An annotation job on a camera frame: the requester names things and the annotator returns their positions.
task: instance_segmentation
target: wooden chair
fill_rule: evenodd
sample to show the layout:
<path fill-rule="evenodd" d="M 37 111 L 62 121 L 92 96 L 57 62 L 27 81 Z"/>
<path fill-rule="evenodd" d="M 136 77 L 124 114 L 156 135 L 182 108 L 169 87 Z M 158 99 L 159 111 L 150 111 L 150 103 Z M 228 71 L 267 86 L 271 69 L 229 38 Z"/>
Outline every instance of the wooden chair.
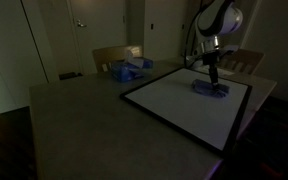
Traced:
<path fill-rule="evenodd" d="M 132 51 L 133 57 L 143 56 L 143 48 L 141 45 L 115 46 L 93 50 L 93 57 L 97 71 L 104 72 L 106 69 L 110 71 L 110 63 L 112 61 L 123 60 L 127 50 Z"/>
<path fill-rule="evenodd" d="M 36 179 L 34 148 L 0 115 L 0 179 Z"/>
<path fill-rule="evenodd" d="M 239 49 L 232 55 L 225 55 L 217 64 L 218 67 L 235 72 L 254 74 L 264 57 L 263 53 Z"/>

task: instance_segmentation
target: white door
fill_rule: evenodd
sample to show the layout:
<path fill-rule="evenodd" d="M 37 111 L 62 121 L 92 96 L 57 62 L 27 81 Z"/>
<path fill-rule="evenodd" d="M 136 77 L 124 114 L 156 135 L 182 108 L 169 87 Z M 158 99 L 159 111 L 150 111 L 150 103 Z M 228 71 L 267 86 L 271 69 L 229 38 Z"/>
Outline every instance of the white door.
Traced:
<path fill-rule="evenodd" d="M 179 57 L 187 0 L 146 0 L 144 56 L 153 60 Z"/>
<path fill-rule="evenodd" d="M 96 73 L 94 49 L 126 44 L 125 0 L 71 0 L 70 5 L 83 73 Z"/>
<path fill-rule="evenodd" d="M 0 111 L 28 106 L 29 87 L 43 83 L 47 79 L 21 1 L 0 0 Z"/>
<path fill-rule="evenodd" d="M 30 24 L 36 36 L 36 41 L 42 43 L 41 41 L 45 40 L 47 41 L 45 44 L 49 46 L 47 47 L 43 43 L 39 46 L 39 49 L 44 50 L 46 47 L 52 51 L 50 61 L 53 61 L 53 66 L 54 64 L 56 66 L 57 76 L 71 72 L 81 72 L 67 2 L 65 0 L 22 1 L 31 21 Z"/>

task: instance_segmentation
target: gray table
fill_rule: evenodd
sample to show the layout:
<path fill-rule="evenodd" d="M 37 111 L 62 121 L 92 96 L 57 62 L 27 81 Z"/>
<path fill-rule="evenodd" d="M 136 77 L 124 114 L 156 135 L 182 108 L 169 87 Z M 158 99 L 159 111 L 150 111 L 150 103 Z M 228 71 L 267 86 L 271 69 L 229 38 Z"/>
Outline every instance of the gray table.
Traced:
<path fill-rule="evenodd" d="M 109 73 L 35 86 L 31 116 L 40 179 L 204 179 L 221 158 L 122 101 L 119 95 L 179 67 L 155 62 L 150 77 L 119 83 Z M 240 132 L 275 86 L 255 76 Z"/>

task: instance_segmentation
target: white surface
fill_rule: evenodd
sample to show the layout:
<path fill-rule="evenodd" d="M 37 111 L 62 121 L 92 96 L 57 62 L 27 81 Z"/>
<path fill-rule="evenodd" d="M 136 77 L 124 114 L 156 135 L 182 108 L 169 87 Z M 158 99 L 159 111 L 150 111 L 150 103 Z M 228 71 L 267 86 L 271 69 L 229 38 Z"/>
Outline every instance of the white surface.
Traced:
<path fill-rule="evenodd" d="M 19 0 L 0 1 L 0 73 L 17 108 L 28 106 L 30 86 L 47 82 Z"/>
<path fill-rule="evenodd" d="M 199 72 L 203 72 L 203 73 L 209 73 L 208 70 L 209 70 L 209 66 L 200 66 L 196 69 L 197 71 Z M 217 68 L 217 73 L 219 76 L 230 76 L 230 75 L 233 75 L 234 72 L 232 71 L 227 71 L 227 70 L 224 70 L 224 69 L 221 69 L 221 68 Z"/>
<path fill-rule="evenodd" d="M 209 76 L 181 69 L 126 97 L 223 150 L 247 86 L 219 79 L 230 87 L 230 94 L 217 99 L 194 92 L 195 79 L 209 81 Z"/>
<path fill-rule="evenodd" d="M 125 0 L 71 0 L 71 6 L 74 19 L 87 25 L 86 28 L 75 26 L 83 72 L 95 73 L 94 49 L 126 44 Z"/>
<path fill-rule="evenodd" d="M 145 1 L 144 57 L 162 60 L 180 56 L 187 5 L 187 0 Z"/>

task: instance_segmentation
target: blue object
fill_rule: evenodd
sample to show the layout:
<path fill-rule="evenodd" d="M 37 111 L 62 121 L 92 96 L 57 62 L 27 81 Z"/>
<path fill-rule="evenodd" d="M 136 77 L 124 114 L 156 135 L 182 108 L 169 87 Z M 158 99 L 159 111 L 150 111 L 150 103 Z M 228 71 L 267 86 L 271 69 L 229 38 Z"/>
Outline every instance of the blue object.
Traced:
<path fill-rule="evenodd" d="M 219 84 L 219 89 L 214 90 L 211 83 L 196 79 L 192 83 L 195 92 L 214 98 L 224 98 L 229 94 L 229 87 Z"/>
<path fill-rule="evenodd" d="M 115 61 L 111 64 L 111 73 L 120 82 L 126 82 L 133 79 L 144 77 L 141 70 L 153 68 L 153 61 L 145 58 L 134 58 L 143 61 L 143 66 L 138 67 L 124 61 Z"/>

